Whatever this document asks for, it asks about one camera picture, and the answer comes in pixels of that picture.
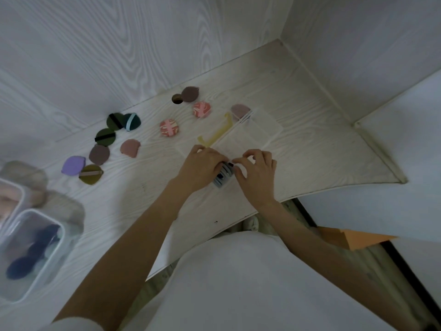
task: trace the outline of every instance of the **left hand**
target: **left hand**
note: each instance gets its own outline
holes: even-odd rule
[[[228,160],[226,156],[210,147],[195,145],[175,179],[190,194],[194,193],[208,186],[221,171],[222,162]]]

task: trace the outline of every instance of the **clear plastic box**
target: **clear plastic box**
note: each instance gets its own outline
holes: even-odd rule
[[[52,281],[81,230],[38,209],[22,211],[0,243],[0,297],[21,302]]]
[[[30,197],[31,191],[26,186],[14,183],[12,181],[0,178],[0,197],[3,198],[3,193],[5,194],[17,194],[19,195],[19,200],[14,207],[14,210],[9,213],[6,218],[0,220],[0,242],[3,240],[4,236],[7,235],[7,231],[14,221],[14,218],[23,210],[31,206]]]
[[[195,144],[212,147],[229,158],[237,158],[249,149],[264,149],[283,130],[263,108],[253,108],[245,116],[222,109],[202,118],[175,148],[187,157]]]

